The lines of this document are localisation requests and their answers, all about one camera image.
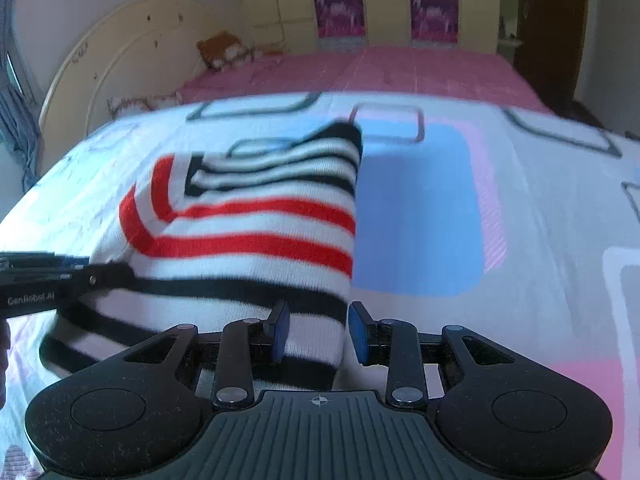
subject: wooden door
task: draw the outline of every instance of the wooden door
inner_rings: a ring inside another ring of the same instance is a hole
[[[587,0],[523,0],[514,67],[542,101],[564,114],[580,71]]]

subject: orange pillow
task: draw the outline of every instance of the orange pillow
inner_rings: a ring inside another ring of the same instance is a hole
[[[202,60],[208,68],[221,72],[254,60],[253,49],[242,44],[237,36],[224,30],[197,44]]]

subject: pink bedsheet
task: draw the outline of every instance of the pink bedsheet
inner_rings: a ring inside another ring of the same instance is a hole
[[[551,113],[499,56],[394,46],[367,48],[356,54],[263,57],[237,70],[207,72],[178,92],[183,102],[194,103],[307,91],[429,94]]]

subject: red stripe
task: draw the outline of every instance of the red stripe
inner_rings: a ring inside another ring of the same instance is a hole
[[[271,197],[233,200],[219,204],[196,204],[182,211],[176,211],[169,202],[169,180],[173,164],[173,156],[160,158],[154,166],[151,180],[151,203],[154,212],[166,223],[171,223],[177,218],[199,219],[218,215],[278,212],[319,220],[342,227],[354,236],[356,234],[356,222],[349,212],[302,198]]]
[[[352,257],[331,246],[281,235],[243,233],[205,237],[154,237],[144,226],[135,199],[135,187],[120,203],[122,231],[130,245],[151,258],[197,258],[219,254],[263,254],[304,261],[351,277]]]

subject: pillow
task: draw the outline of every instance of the pillow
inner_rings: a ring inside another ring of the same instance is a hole
[[[144,97],[112,97],[107,99],[107,107],[111,118],[116,120],[121,117],[129,117],[133,115],[162,110],[180,105],[181,102],[177,94],[169,95],[151,95]]]
[[[204,64],[216,72],[223,72],[254,60],[254,50],[226,30],[197,44]]]

